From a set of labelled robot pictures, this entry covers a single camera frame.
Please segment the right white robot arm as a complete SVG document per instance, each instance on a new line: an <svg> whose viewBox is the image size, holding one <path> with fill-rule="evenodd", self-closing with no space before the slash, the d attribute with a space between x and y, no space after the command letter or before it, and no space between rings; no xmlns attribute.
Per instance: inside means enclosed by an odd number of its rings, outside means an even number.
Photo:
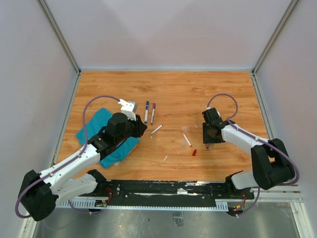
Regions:
<svg viewBox="0 0 317 238"><path fill-rule="evenodd" d="M215 108L202 112L203 143L231 143L251 156L252 169L239 171L225 178L224 192L236 198L242 190L259 187L264 190L286 183L296 177L284 143L265 139L243 130L231 120L223 120Z"/></svg>

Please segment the white blue deli marker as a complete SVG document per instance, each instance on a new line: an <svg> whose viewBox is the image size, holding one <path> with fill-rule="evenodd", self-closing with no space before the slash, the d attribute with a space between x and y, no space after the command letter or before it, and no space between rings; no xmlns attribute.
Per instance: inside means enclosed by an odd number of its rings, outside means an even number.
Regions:
<svg viewBox="0 0 317 238"><path fill-rule="evenodd" d="M149 114L149 110L148 111L145 110L144 123L148 122L148 114Z"/></svg>

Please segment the white whiteboard marker purple end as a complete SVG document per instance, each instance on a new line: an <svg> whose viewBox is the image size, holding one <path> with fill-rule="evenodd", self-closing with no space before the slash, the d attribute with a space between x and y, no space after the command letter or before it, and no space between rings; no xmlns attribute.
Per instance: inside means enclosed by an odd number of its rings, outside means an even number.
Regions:
<svg viewBox="0 0 317 238"><path fill-rule="evenodd" d="M152 115L151 115L151 125L154 123L154 118L155 118L155 110L152 109Z"/></svg>

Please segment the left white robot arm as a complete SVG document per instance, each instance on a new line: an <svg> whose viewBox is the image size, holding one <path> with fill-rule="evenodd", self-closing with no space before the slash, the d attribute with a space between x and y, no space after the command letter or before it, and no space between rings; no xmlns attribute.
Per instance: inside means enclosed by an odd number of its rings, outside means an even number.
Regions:
<svg viewBox="0 0 317 238"><path fill-rule="evenodd" d="M62 162L39 173L27 172L23 178L15 205L27 210L26 218L41 221L50 215L55 207L78 195L92 193L101 196L106 191L106 179L99 172L92 171L74 179L74 176L116 151L128 138L140 138L147 130L139 115L130 119L123 113L115 113L99 132L93 135L82 148Z"/></svg>

